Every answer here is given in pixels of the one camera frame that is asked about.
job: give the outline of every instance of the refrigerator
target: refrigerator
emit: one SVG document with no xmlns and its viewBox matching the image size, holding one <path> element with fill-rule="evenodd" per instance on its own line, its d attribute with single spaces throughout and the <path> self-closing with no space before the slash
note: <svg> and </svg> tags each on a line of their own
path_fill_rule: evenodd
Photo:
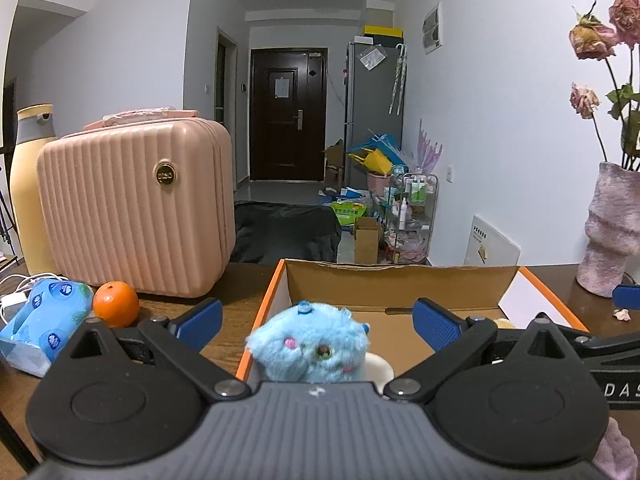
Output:
<svg viewBox="0 0 640 480">
<path fill-rule="evenodd" d="M 368 70 L 358 56 L 370 45 L 350 43 L 347 50 L 346 106 L 344 125 L 344 145 L 349 153 L 355 146 L 367 142 L 372 136 L 391 135 L 398 146 L 402 147 L 402 117 L 404 110 L 398 111 L 398 95 L 393 113 L 389 114 L 389 105 L 396 78 L 396 62 L 400 51 L 384 47 L 386 58 L 380 64 Z M 367 174 L 361 165 L 348 156 L 345 158 L 344 185 L 353 189 L 367 189 Z"/>
</svg>

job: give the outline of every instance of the pink cloth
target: pink cloth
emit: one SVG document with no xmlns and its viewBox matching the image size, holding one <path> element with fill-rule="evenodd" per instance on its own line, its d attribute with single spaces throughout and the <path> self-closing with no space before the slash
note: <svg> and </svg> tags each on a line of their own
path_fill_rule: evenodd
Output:
<svg viewBox="0 0 640 480">
<path fill-rule="evenodd" d="M 613 418 L 609 419 L 593 463 L 611 480 L 636 480 L 638 457 Z"/>
</svg>

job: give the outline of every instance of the dark wooden door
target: dark wooden door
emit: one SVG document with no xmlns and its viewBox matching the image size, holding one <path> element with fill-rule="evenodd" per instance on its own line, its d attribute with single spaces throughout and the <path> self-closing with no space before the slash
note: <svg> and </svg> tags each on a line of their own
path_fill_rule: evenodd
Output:
<svg viewBox="0 0 640 480">
<path fill-rule="evenodd" d="M 324 179 L 326 49 L 252 51 L 251 180 Z"/>
<path fill-rule="evenodd" d="M 4 87 L 2 92 L 2 153 L 4 153 L 4 170 L 6 182 L 9 184 L 11 162 L 15 150 L 15 81 Z"/>
</svg>

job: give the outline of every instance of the pink vase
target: pink vase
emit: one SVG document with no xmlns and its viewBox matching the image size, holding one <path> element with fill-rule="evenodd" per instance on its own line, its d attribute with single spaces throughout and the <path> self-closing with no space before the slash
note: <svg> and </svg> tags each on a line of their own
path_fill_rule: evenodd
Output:
<svg viewBox="0 0 640 480">
<path fill-rule="evenodd" d="M 600 163 L 585 231 L 589 245 L 578 267 L 578 283 L 610 298 L 622 281 L 626 259 L 640 253 L 640 173 Z"/>
</svg>

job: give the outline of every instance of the blue bag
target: blue bag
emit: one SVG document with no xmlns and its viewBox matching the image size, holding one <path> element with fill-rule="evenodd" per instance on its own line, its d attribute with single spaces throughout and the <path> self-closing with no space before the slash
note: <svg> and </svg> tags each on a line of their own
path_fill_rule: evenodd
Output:
<svg viewBox="0 0 640 480">
<path fill-rule="evenodd" d="M 40 280 L 0 331 L 0 351 L 12 367 L 42 377 L 91 312 L 93 300 L 84 283 Z"/>
</svg>

